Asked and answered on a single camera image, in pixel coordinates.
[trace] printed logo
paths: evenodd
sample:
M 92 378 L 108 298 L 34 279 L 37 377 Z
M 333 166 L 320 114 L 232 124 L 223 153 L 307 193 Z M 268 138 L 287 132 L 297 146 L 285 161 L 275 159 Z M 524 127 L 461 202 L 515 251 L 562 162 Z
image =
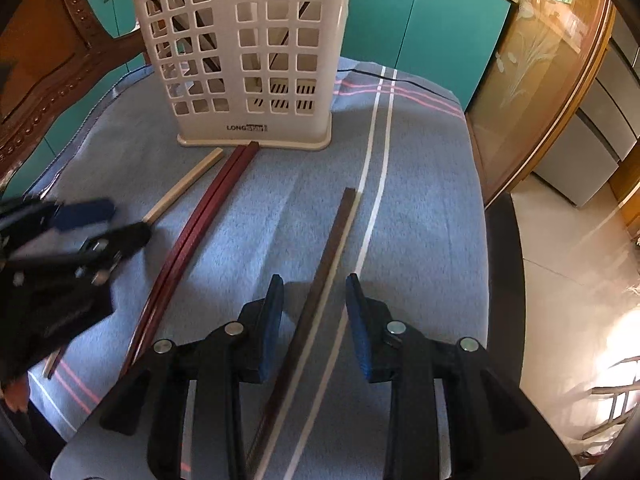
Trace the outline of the printed logo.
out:
M 241 130 L 242 132 L 266 132 L 266 124 L 228 124 L 227 130 Z

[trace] basket base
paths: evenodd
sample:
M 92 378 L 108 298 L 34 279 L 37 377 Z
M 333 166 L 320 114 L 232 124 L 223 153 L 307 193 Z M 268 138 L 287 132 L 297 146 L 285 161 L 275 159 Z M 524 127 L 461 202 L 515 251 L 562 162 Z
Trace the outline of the basket base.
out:
M 261 148 L 284 148 L 286 150 L 305 150 L 308 152 L 317 152 L 324 150 L 331 142 L 331 123 L 332 115 L 329 114 L 329 121 L 326 126 L 326 134 L 320 142 L 290 142 L 284 140 L 254 139 L 247 137 L 245 139 L 194 139 L 187 140 L 181 134 L 178 134 L 178 143 L 181 146 L 238 146 L 239 144 L 248 144 L 253 140 L 260 143 Z

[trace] human hand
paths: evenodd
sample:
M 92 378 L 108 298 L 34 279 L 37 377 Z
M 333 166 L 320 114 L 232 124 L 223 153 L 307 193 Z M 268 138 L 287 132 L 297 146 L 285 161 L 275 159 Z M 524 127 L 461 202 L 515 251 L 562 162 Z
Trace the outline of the human hand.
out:
M 29 396 L 31 394 L 27 375 L 23 375 L 13 383 L 4 387 L 2 394 L 4 395 L 4 402 L 12 412 L 20 411 L 27 413 Z

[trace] light wooden stick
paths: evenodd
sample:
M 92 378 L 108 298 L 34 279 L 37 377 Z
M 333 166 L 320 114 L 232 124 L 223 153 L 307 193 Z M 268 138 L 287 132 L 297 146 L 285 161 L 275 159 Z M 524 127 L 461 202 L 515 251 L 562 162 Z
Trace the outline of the light wooden stick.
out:
M 216 148 L 209 155 L 203 158 L 189 173 L 180 179 L 180 182 L 173 186 L 165 196 L 160 199 L 151 211 L 142 219 L 148 224 L 155 223 L 164 212 L 173 204 L 191 185 L 196 182 L 209 168 L 222 158 L 223 152 Z
M 222 158 L 222 155 L 223 151 L 220 148 L 216 148 L 209 153 L 209 155 L 203 158 L 189 173 L 180 179 L 178 184 L 173 186 L 167 194 L 160 199 L 153 209 L 145 215 L 142 221 L 149 225 L 154 224 L 164 214 L 164 212 L 191 187 L 192 184 L 194 184 L 207 172 L 209 168 Z M 53 374 L 58 368 L 60 359 L 62 359 L 65 351 L 66 345 L 60 347 L 49 355 L 42 370 L 42 376 L 44 378 L 50 380 L 53 377 Z

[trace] metal screw head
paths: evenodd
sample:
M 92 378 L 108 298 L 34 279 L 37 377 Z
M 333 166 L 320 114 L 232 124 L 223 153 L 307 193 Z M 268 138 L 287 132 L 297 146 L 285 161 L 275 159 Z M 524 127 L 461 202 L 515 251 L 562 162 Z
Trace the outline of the metal screw head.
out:
M 154 344 L 154 352 L 157 354 L 166 354 L 169 350 L 171 350 L 173 343 L 168 339 L 161 339 L 160 341 L 156 341 Z
M 22 286 L 24 283 L 24 274 L 22 272 L 16 272 L 14 274 L 14 286 Z
M 240 335 L 244 330 L 244 326 L 242 323 L 238 323 L 237 321 L 232 321 L 231 323 L 227 323 L 225 326 L 225 332 L 228 335 Z
M 480 348 L 480 343 L 472 337 L 463 337 L 460 340 L 460 348 L 465 352 L 475 352 Z
M 100 238 L 91 248 L 91 250 L 98 251 L 98 252 L 103 251 L 107 248 L 107 245 L 109 245 L 109 241 L 105 240 L 104 238 Z
M 386 329 L 391 334 L 400 335 L 406 332 L 406 325 L 402 321 L 390 321 L 386 324 Z
M 91 284 L 95 286 L 104 285 L 109 281 L 111 273 L 108 270 L 99 270 L 95 273 L 94 278 L 91 280 Z

